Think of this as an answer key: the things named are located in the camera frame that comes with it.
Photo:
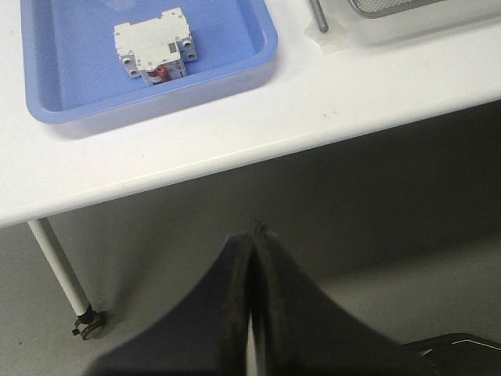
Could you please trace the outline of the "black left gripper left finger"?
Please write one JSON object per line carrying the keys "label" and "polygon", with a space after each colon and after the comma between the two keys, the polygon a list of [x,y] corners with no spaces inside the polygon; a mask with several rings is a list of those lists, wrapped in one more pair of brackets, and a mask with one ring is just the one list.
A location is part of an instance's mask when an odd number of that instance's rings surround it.
{"label": "black left gripper left finger", "polygon": [[152,327],[100,356],[88,375],[244,375],[254,243],[228,237],[211,268]]}

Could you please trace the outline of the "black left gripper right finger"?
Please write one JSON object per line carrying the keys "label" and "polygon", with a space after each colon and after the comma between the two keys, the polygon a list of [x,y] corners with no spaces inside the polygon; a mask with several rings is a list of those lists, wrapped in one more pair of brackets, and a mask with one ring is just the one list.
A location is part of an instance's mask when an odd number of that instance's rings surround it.
{"label": "black left gripper right finger", "polygon": [[254,232],[252,319],[260,375],[429,375],[411,350],[355,319],[266,226]]}

